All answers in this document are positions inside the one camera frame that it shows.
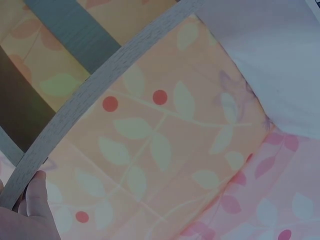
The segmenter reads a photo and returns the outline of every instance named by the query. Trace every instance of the white pillowcase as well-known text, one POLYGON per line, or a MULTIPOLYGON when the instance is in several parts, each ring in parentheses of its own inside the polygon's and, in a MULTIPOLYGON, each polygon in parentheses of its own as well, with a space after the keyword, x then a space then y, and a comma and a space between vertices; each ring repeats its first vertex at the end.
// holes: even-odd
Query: white pillowcase
POLYGON ((274 124, 320 139, 320 23, 305 0, 209 0, 197 15, 274 124))

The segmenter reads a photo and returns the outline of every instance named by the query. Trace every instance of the pink patterned fabric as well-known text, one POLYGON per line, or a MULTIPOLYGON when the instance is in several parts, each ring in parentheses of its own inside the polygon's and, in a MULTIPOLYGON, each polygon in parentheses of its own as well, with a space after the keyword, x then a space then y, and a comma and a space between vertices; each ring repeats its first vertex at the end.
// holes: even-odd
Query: pink patterned fabric
POLYGON ((178 240, 320 240, 320 141, 275 129, 178 240))

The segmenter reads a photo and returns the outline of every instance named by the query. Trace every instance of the orange patterned fabric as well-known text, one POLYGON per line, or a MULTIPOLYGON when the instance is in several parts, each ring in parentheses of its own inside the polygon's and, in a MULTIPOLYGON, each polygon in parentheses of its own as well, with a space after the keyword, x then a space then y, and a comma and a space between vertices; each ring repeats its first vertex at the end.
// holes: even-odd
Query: orange patterned fabric
POLYGON ((232 60, 189 17, 50 155, 49 201, 62 239, 170 239, 226 186, 268 127, 232 60))

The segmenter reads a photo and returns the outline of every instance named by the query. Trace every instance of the finger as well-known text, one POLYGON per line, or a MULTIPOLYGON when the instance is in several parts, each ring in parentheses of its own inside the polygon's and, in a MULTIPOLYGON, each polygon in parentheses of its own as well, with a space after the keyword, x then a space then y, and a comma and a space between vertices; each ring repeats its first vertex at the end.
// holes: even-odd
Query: finger
POLYGON ((15 202, 15 204, 12 208, 12 211, 14 211, 16 213, 18 212, 18 209, 19 209, 19 206, 20 206, 22 199, 23 199, 23 194, 21 194, 20 197, 18 198, 18 200, 15 202))
POLYGON ((26 212, 29 217, 36 216, 53 220, 48 205, 48 194, 46 189, 46 173, 38 171, 30 181, 26 193, 26 212))

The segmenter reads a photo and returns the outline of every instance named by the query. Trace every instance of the bed sheet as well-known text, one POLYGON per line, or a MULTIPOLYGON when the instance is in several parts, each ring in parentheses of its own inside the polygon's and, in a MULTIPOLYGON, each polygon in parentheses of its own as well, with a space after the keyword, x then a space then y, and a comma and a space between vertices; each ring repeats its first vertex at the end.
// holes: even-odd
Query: bed sheet
POLYGON ((320 240, 320 141, 273 130, 178 240, 320 240))
POLYGON ((232 60, 188 17, 90 107, 43 166, 62 239, 171 239, 271 128, 232 60))

